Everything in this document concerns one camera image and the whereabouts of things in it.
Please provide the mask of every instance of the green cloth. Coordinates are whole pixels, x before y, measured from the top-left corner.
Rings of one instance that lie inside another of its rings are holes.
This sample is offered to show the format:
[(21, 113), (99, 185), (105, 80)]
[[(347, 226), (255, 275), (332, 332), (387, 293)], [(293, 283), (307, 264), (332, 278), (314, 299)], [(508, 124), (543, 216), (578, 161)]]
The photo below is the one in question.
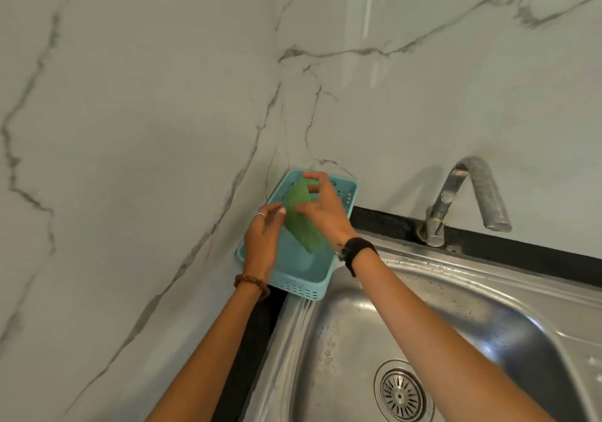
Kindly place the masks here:
[(320, 247), (323, 237), (309, 219), (295, 211), (295, 206), (299, 203), (313, 201), (307, 190), (307, 186), (310, 184), (318, 184), (318, 181), (300, 177), (284, 196), (282, 206), (287, 209), (284, 226), (309, 254), (313, 254)]

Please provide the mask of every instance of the sink basin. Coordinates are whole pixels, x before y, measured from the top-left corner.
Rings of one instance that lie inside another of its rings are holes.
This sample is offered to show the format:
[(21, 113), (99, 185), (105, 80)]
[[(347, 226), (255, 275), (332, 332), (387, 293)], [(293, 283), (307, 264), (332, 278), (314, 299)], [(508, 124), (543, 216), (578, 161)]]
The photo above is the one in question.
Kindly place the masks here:
[[(600, 291), (369, 239), (410, 289), (557, 422), (599, 420)], [(245, 415), (272, 420), (444, 419), (359, 281), (341, 267), (320, 302), (287, 299)]]

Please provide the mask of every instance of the basket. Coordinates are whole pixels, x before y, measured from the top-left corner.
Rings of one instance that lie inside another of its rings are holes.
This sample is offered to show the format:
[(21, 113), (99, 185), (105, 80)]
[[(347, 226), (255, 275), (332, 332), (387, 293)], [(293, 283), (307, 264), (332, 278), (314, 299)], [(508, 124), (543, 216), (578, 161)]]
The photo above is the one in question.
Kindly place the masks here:
[[(304, 171), (306, 170), (290, 170), (278, 184), (267, 203), (282, 201), (290, 186), (301, 178)], [(357, 196), (357, 183), (333, 175), (328, 175), (328, 179), (334, 186), (338, 197), (341, 198), (347, 217), (350, 217)], [(317, 194), (312, 194), (312, 198), (317, 198)], [(238, 246), (236, 255), (241, 261), (244, 261), (244, 243)], [(323, 240), (316, 252), (309, 254), (297, 239), (282, 227), (278, 242), (278, 255), (269, 284), (308, 300), (321, 300), (338, 262), (338, 257), (326, 239)]]

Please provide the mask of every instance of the human hand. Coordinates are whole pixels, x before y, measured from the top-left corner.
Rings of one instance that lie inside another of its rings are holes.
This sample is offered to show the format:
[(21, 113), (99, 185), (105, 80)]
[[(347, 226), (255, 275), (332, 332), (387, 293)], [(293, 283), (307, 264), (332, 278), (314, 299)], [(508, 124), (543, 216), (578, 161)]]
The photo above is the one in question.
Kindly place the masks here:
[(245, 233), (245, 263), (243, 274), (256, 277), (263, 282), (270, 280), (272, 267), (276, 263), (278, 235), (286, 218), (282, 202), (260, 208)]
[(318, 193), (317, 201), (301, 203), (295, 207), (295, 211), (304, 214), (312, 224), (326, 237), (330, 246), (341, 252), (345, 244), (356, 236), (359, 236), (351, 226), (351, 222), (345, 213), (341, 199), (336, 192), (328, 175), (321, 171), (307, 171), (303, 174), (305, 179), (314, 179), (320, 184), (309, 185), (310, 193)]

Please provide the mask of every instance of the brown beaded bracelet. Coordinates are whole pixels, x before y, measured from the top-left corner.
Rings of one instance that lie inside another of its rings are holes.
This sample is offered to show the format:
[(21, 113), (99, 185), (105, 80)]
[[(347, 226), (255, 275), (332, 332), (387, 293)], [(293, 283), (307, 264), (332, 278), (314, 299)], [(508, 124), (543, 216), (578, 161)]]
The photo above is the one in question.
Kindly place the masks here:
[(270, 295), (270, 289), (269, 287), (267, 287), (267, 284), (254, 276), (249, 276), (248, 274), (237, 275), (237, 277), (234, 279), (234, 287), (238, 287), (240, 281), (246, 281), (252, 284), (256, 284), (257, 287), (259, 287), (263, 292), (260, 296), (260, 301), (265, 300)]

